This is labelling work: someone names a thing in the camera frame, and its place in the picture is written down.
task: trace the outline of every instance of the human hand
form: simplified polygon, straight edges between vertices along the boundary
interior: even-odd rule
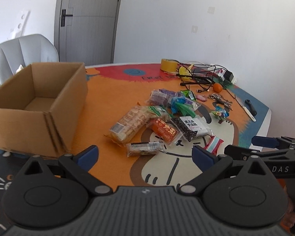
[[[285,226],[291,228],[295,224],[295,212],[294,212],[294,204],[293,204],[292,200],[290,199],[290,197],[288,197],[288,199],[289,199],[289,205],[288,205],[287,211],[282,219],[282,223]]]

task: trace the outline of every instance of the blue gripper pad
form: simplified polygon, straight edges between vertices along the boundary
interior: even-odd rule
[[[218,157],[199,145],[195,145],[192,148],[192,160],[202,172],[205,172],[219,161]]]
[[[254,136],[251,139],[251,143],[254,146],[262,146],[267,148],[276,148],[280,144],[276,138],[265,136]]]
[[[74,156],[73,161],[85,171],[89,171],[98,160],[98,147],[91,145]]]

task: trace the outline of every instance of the yellow tape roll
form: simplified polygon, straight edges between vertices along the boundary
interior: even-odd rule
[[[162,59],[161,70],[170,74],[176,74],[178,63],[170,59]]]

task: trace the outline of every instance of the gray chair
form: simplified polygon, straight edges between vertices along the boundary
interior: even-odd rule
[[[0,84],[15,75],[20,65],[59,62],[56,48],[41,34],[21,36],[0,44]]]

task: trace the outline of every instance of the door handle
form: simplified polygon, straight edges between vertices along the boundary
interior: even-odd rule
[[[61,25],[62,27],[65,26],[65,22],[66,22],[66,17],[73,17],[72,14],[66,14],[66,10],[61,10]]]

